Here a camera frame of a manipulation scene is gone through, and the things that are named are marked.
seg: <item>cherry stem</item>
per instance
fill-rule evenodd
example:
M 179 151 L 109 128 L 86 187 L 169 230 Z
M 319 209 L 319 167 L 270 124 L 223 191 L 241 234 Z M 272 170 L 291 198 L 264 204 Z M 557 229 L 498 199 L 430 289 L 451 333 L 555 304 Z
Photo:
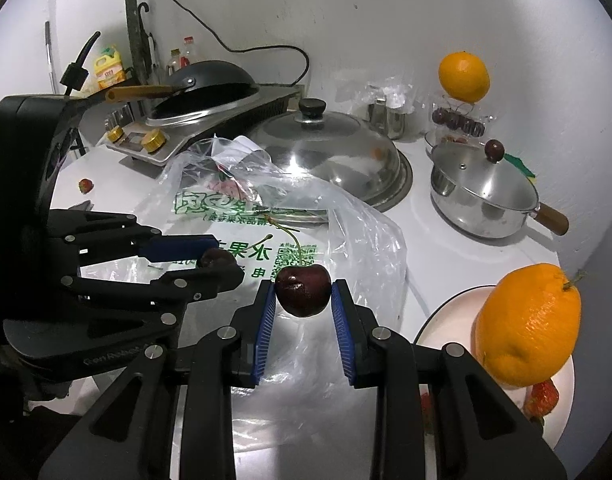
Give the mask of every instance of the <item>cherry stem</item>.
M 569 290 L 573 285 L 575 285 L 579 280 L 581 280 L 582 278 L 584 278 L 586 276 L 586 273 L 583 270 L 578 270 L 577 274 L 575 275 L 575 277 L 570 280 L 569 282 L 564 283 L 564 290 Z
M 304 259 L 302 258 L 302 246 L 300 245 L 299 240 L 295 237 L 294 234 L 291 233 L 291 229 L 288 227 L 284 227 L 283 225 L 279 224 L 278 222 L 276 222 L 275 220 L 273 220 L 272 218 L 270 218 L 269 215 L 264 215 L 264 217 L 266 218 L 266 220 L 268 221 L 268 223 L 270 225 L 274 225 L 275 227 L 277 227 L 278 229 L 281 229 L 282 231 L 284 231 L 286 234 L 290 235 L 290 237 L 295 240 L 295 244 L 297 245 L 297 250 L 299 251 L 299 255 L 300 255 L 300 267 L 304 266 Z
M 248 246 L 246 249 L 242 249 L 242 252 L 243 252 L 243 251 L 247 251 L 247 250 L 249 250 L 249 249 L 252 249 L 252 248 L 253 248 L 253 247 L 255 247 L 256 245 L 262 244 L 262 243 L 264 243 L 266 240 L 270 240 L 272 237 L 273 237 L 273 235 L 266 235 L 264 238 L 262 238 L 262 239 L 261 239 L 259 242 L 257 242 L 256 244 L 249 245 L 249 246 Z

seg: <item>green object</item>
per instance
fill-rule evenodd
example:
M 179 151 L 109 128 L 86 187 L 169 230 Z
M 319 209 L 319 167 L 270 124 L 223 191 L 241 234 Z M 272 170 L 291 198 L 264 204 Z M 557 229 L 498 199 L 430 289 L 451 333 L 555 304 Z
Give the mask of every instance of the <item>green object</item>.
M 504 154 L 504 158 L 508 162 L 510 162 L 513 166 L 515 166 L 519 171 L 521 171 L 523 174 L 525 174 L 526 177 L 528 177 L 528 178 L 535 178 L 536 177 L 536 175 L 531 170 L 526 168 L 526 166 L 522 162 L 522 159 L 519 158 L 518 156 L 513 156 L 513 155 L 509 155 L 508 153 L 505 153 Z

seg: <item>orange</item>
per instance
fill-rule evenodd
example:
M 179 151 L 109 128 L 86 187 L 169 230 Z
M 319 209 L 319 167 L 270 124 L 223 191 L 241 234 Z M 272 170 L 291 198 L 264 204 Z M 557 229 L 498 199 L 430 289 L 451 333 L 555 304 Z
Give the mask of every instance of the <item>orange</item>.
M 475 357 L 498 382 L 531 386 L 550 379 L 572 354 L 581 299 L 564 272 L 536 264 L 507 274 L 475 321 Z
M 439 64 L 439 82 L 458 101 L 476 103 L 488 93 L 490 77 L 486 65 L 468 52 L 455 52 Z

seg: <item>metal screw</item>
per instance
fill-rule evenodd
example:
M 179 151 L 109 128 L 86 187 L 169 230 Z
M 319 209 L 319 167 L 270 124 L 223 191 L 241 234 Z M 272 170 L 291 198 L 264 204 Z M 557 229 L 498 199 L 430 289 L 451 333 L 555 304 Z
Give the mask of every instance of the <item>metal screw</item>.
M 452 357 L 462 357 L 464 355 L 464 347 L 459 343 L 448 343 L 446 345 L 446 353 Z
M 160 319 L 164 325 L 174 325 L 177 322 L 177 317 L 175 317 L 175 314 L 172 314 L 170 312 L 164 312 L 164 314 L 161 315 Z
M 159 345 L 150 345 L 144 350 L 144 355 L 148 359 L 157 359 L 164 353 L 164 349 Z
M 385 326 L 373 328 L 371 333 L 375 339 L 379 339 L 380 341 L 384 341 L 390 337 L 390 330 L 388 330 Z
M 220 339 L 232 339 L 237 335 L 237 330 L 231 326 L 222 326 L 217 331 L 217 337 Z

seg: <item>wooden pot handle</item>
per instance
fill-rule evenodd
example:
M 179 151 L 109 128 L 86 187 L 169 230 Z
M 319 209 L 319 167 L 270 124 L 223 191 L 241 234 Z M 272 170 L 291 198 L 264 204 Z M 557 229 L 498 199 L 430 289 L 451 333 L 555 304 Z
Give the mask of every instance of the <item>wooden pot handle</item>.
M 107 103 L 121 103 L 137 98 L 169 97 L 179 88 L 167 85 L 118 86 L 106 91 Z
M 537 212 L 531 216 L 558 236 L 563 236 L 568 232 L 568 218 L 544 203 L 540 202 Z

